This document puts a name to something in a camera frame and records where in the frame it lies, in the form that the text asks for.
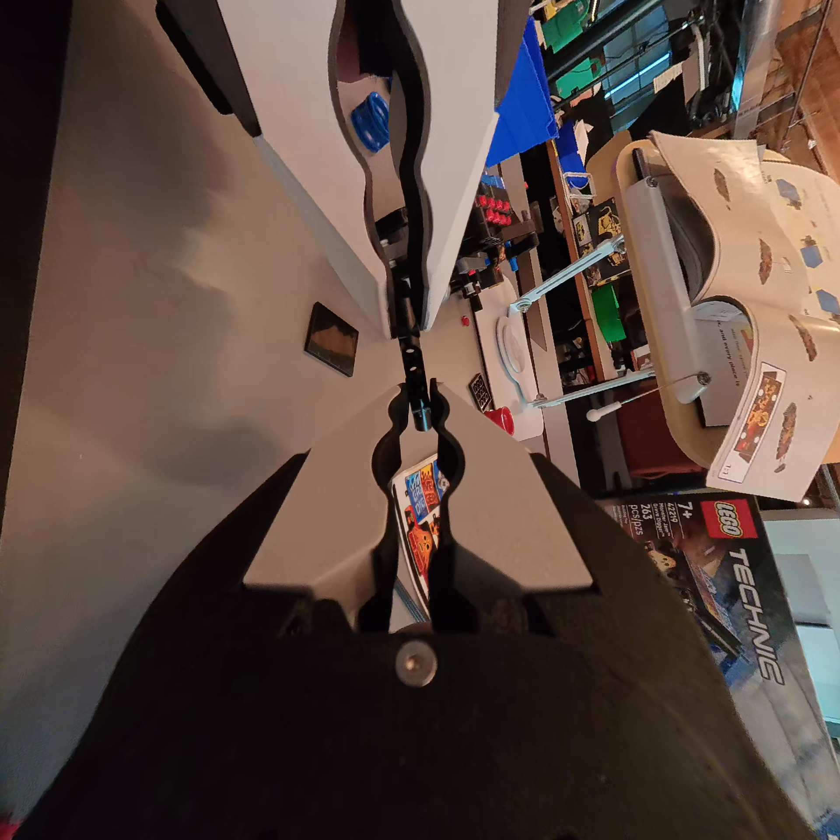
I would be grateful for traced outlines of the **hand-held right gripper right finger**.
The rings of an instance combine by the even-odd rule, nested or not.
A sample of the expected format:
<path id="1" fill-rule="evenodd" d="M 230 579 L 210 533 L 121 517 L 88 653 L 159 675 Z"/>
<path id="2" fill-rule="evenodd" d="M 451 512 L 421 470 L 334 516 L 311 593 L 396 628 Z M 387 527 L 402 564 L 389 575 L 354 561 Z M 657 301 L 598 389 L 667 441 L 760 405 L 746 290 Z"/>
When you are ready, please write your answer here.
<path id="1" fill-rule="evenodd" d="M 448 482 L 427 573 L 435 633 L 477 633 L 496 613 L 526 627 L 536 596 L 589 591 L 592 574 L 539 466 L 565 475 L 447 385 L 433 379 L 429 395 L 437 465 Z"/>

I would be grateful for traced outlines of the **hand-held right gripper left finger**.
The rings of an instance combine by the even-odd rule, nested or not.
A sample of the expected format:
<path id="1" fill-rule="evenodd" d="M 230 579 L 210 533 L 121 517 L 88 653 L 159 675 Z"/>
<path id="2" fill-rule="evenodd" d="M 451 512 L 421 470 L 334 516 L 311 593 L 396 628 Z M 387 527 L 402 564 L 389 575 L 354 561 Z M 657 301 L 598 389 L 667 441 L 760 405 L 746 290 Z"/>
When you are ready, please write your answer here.
<path id="1" fill-rule="evenodd" d="M 392 385 L 311 447 L 244 586 L 336 602 L 353 629 L 388 633 L 399 554 L 388 486 L 409 413 L 405 385 Z"/>

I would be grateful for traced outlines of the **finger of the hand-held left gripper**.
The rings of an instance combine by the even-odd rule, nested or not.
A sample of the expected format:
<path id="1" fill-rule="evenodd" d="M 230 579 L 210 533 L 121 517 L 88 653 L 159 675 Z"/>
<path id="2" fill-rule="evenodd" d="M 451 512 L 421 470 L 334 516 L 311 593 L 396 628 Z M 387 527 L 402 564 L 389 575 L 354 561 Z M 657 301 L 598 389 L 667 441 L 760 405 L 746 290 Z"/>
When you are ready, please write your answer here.
<path id="1" fill-rule="evenodd" d="M 407 184 L 418 188 L 419 266 L 429 330 L 450 278 L 516 65 L 529 2 L 395 2 L 418 88 L 402 83 L 407 118 Z"/>
<path id="2" fill-rule="evenodd" d="M 352 299 L 394 338 L 392 273 L 374 242 L 371 170 L 340 107 L 344 2 L 218 5 L 259 122 L 255 144 Z"/>

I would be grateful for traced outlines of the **sticker sheet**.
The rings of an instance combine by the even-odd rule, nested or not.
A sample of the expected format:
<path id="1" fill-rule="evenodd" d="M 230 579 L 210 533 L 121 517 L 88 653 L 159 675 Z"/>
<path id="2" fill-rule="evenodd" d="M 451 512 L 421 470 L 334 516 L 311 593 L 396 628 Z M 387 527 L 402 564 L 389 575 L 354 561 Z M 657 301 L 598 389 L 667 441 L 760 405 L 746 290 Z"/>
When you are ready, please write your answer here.
<path id="1" fill-rule="evenodd" d="M 407 575 L 426 614 L 429 614 L 428 576 L 438 551 L 442 505 L 448 488 L 449 481 L 438 466 L 437 453 L 399 472 L 391 484 Z"/>

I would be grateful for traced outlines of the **grey desk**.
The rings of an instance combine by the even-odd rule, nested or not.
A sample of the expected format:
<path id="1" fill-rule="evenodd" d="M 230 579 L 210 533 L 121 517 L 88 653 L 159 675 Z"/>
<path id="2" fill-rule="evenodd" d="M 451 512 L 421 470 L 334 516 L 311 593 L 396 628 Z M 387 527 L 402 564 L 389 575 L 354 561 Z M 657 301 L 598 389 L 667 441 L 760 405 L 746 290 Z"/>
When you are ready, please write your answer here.
<path id="1" fill-rule="evenodd" d="M 2 810 L 76 747 L 176 567 L 296 453 L 403 381 L 153 2 L 75 2 L 2 536 Z M 313 303 L 360 332 L 303 351 Z"/>

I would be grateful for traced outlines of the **toy truck model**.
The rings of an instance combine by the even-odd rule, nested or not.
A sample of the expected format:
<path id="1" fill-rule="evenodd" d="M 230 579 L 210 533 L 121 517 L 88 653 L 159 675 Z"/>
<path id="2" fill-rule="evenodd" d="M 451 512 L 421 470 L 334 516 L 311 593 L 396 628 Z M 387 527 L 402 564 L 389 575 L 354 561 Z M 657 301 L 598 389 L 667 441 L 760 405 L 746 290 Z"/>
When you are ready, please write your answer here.
<path id="1" fill-rule="evenodd" d="M 390 139 L 388 101 L 369 92 L 349 115 L 355 139 L 366 153 L 385 149 Z M 539 244 L 529 212 L 518 214 L 499 176 L 484 173 L 469 211 L 465 233 L 449 281 L 448 293 L 459 295 L 476 313 L 483 308 L 480 294 L 501 284 L 507 264 L 512 274 L 518 260 Z"/>

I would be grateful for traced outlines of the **small blue plastic bin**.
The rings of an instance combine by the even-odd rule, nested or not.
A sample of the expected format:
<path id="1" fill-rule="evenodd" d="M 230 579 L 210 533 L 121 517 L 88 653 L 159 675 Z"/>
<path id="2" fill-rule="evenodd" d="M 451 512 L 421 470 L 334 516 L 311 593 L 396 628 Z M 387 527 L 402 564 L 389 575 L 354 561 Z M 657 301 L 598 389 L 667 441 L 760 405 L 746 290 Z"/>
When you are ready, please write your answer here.
<path id="1" fill-rule="evenodd" d="M 585 156 L 592 126 L 584 120 L 563 122 L 555 141 L 560 168 L 566 174 L 585 172 Z"/>

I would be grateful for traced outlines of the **white booklet stand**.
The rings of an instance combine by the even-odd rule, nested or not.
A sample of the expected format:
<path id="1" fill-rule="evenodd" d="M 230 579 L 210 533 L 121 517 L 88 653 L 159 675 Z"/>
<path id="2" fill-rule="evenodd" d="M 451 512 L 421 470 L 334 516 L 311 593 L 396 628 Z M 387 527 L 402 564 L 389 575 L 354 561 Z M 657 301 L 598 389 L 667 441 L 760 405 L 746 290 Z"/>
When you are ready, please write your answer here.
<path id="1" fill-rule="evenodd" d="M 593 259 L 585 259 L 581 266 L 560 280 L 536 282 L 528 292 L 520 291 L 518 278 L 505 273 L 509 259 L 492 261 L 494 252 L 484 248 L 467 268 L 463 259 L 459 277 L 471 289 L 472 318 L 476 326 L 482 363 L 486 373 L 486 391 L 496 409 L 506 408 L 512 417 L 512 436 L 519 442 L 539 438 L 544 433 L 543 408 L 561 406 L 559 397 L 540 399 L 543 392 L 537 379 L 532 345 L 533 335 L 542 336 L 547 344 L 543 360 L 558 366 L 550 326 L 541 330 L 531 329 L 526 316 L 533 313 L 536 320 L 543 314 L 539 302 L 549 291 L 554 291 L 569 279 L 577 277 L 593 261 L 613 252 L 610 242 L 606 249 L 597 251 Z M 690 313 L 677 311 L 676 296 L 665 302 L 665 315 L 677 317 L 676 340 L 672 342 L 675 356 L 668 369 L 665 361 L 652 353 L 645 370 L 657 379 L 666 394 L 671 394 L 678 404 L 689 404 L 712 383 L 709 364 L 704 359 L 699 334 Z"/>

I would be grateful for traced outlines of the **black smooth square tile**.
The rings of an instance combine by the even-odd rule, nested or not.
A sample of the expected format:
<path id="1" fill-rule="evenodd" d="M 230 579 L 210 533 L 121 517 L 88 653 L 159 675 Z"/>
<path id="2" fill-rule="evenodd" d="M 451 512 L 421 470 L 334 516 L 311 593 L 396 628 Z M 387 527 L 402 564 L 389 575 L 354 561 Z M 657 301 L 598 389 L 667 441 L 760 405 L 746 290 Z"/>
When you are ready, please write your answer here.
<path id="1" fill-rule="evenodd" d="M 354 374 L 360 332 L 320 301 L 313 303 L 303 351 L 347 378 Z"/>

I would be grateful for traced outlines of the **toy truck set box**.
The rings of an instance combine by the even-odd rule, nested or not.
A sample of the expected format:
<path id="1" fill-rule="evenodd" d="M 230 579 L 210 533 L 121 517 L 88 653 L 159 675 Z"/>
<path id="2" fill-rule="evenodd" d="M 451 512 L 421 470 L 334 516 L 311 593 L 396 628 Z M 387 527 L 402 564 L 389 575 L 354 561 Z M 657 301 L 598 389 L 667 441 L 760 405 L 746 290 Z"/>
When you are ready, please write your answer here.
<path id="1" fill-rule="evenodd" d="M 727 492 L 598 500 L 695 618 L 738 714 L 819 838 L 838 838 L 838 757 L 758 503 Z"/>

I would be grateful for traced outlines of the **green box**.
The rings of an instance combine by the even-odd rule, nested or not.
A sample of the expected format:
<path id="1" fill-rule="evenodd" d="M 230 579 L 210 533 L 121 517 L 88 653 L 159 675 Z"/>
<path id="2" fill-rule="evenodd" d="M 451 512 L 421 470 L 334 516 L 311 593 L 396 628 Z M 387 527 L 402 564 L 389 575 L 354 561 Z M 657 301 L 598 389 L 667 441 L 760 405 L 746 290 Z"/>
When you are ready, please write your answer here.
<path id="1" fill-rule="evenodd" d="M 613 283 L 591 289 L 591 303 L 595 320 L 607 343 L 620 342 L 627 337 Z"/>

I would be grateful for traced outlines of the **instruction booklet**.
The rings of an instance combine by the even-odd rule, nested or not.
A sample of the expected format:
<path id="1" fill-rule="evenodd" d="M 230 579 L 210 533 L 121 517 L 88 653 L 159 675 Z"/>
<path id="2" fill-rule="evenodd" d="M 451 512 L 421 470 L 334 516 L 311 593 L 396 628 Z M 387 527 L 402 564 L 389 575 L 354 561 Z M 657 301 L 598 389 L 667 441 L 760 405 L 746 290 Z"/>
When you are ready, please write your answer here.
<path id="1" fill-rule="evenodd" d="M 801 501 L 838 431 L 838 184 L 753 140 L 650 139 L 710 240 L 689 293 L 728 369 L 700 399 L 727 422 L 707 484 Z"/>

